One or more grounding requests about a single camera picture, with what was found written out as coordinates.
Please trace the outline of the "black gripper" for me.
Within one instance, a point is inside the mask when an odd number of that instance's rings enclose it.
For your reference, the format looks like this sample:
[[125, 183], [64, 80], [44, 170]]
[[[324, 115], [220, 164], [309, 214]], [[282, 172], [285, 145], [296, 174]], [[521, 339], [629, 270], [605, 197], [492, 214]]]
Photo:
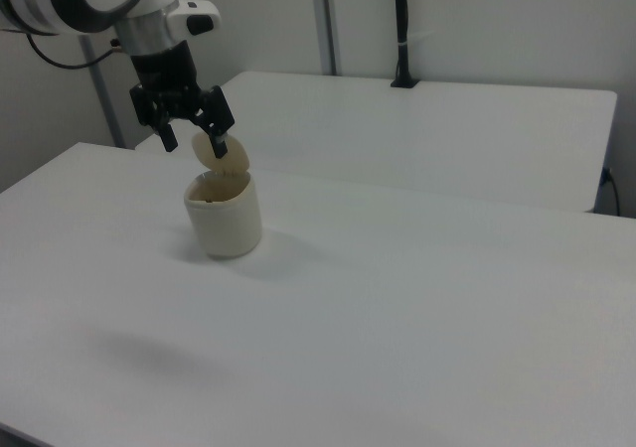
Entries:
[[139, 83], [130, 90], [138, 122], [159, 136], [166, 152], [178, 147], [171, 118], [194, 121], [209, 137], [213, 153], [228, 153], [225, 139], [235, 119], [220, 86], [202, 90], [187, 42], [154, 55], [131, 58]]

